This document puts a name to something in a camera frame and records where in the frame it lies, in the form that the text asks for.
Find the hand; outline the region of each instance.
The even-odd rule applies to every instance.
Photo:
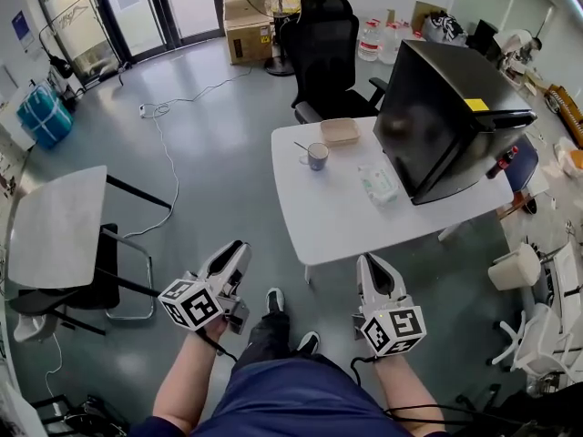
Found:
[[[227,329],[227,320],[225,316],[219,316],[205,325],[204,329],[207,331],[207,335],[209,335],[211,340],[219,341],[220,336]]]

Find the shoe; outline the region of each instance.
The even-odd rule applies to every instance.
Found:
[[[267,313],[283,312],[284,298],[283,292],[279,288],[271,288],[265,297],[267,303]]]
[[[302,341],[300,341],[300,346],[298,346],[298,352],[314,354],[318,347],[320,346],[320,335],[315,331],[309,331],[306,333]]]

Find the jeans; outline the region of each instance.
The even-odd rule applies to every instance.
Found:
[[[312,360],[344,372],[339,366],[321,354],[290,351],[289,340],[290,317],[285,312],[273,312],[263,316],[261,321],[251,330],[247,348],[233,366],[231,374],[254,362],[285,360],[288,358]]]

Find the trash can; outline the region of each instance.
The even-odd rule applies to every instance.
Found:
[[[535,250],[525,243],[520,243],[516,251],[494,261],[488,269],[488,277],[498,290],[512,290],[532,287],[537,283],[540,271],[540,260]]]

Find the blue container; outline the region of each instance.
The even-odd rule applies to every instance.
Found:
[[[35,86],[16,113],[28,134],[45,149],[53,148],[73,125],[73,117],[46,83]]]

